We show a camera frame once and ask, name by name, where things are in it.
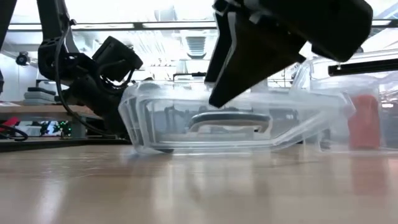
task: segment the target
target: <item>desk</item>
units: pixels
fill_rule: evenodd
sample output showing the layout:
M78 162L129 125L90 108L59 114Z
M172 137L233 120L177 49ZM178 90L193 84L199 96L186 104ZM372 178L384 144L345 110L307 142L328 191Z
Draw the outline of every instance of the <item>desk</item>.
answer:
M134 156L131 146L0 154L0 220L30 224L396 224L398 157Z
M100 119L90 109L85 106L70 106L84 120ZM42 106L0 106L0 119L7 120L13 116L21 121L71 121L72 137L84 138L86 128L75 118L69 116L61 105L42 105Z

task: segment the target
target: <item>ceiling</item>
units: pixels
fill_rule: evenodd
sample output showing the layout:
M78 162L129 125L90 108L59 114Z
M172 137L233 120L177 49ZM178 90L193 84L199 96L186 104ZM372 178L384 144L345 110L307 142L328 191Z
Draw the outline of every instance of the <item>ceiling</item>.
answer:
M80 24L213 21L211 8L213 1L65 0L70 17ZM36 2L37 0L18 0L12 23L40 23ZM373 7L374 17L377 19L394 17L398 12L398 0L368 0L368 3ZM380 36L382 33L383 30L374 30L371 38ZM208 60L217 38L216 30L78 31L73 33L78 48L88 55L92 55L109 35L125 44L133 45L146 66L162 63L173 63L174 66L176 61L189 60L188 55L206 54L204 59ZM41 32L8 32L2 51L8 55L28 51L35 58L41 41Z

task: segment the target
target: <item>metal handle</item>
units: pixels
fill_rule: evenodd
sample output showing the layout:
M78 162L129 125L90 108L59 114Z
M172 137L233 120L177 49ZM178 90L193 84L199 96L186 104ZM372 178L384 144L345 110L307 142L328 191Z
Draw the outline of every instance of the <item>metal handle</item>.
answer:
M256 132L264 133L269 127L271 118L263 114L217 111L206 112L195 115L189 122L188 128L191 132L198 132L206 125L218 126L259 126Z

